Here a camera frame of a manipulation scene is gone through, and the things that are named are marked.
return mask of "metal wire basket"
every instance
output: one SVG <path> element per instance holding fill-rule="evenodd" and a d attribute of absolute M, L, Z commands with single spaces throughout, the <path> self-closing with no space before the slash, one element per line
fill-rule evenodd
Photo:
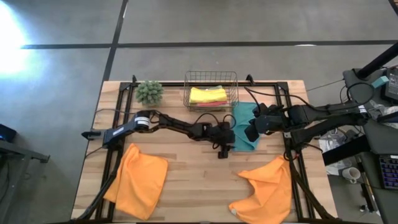
<path fill-rule="evenodd" d="M 225 89 L 225 104 L 199 106 L 197 103 L 190 103 L 192 87 L 207 90 L 217 86 Z M 185 74 L 183 102 L 190 111 L 231 111 L 239 103 L 238 77 L 235 72 L 188 71 Z"/>

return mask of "orange cloth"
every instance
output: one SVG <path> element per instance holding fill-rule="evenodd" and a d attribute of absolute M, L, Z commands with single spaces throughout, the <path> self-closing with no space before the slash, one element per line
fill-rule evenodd
<path fill-rule="evenodd" d="M 159 200 L 166 172 L 167 160 L 142 154 L 131 144 L 104 198 L 114 202 L 116 209 L 147 220 Z"/>
<path fill-rule="evenodd" d="M 247 223 L 282 223 L 292 205 L 289 162 L 279 156 L 263 167 L 238 175 L 250 182 L 254 194 L 231 203 L 232 214 Z"/>

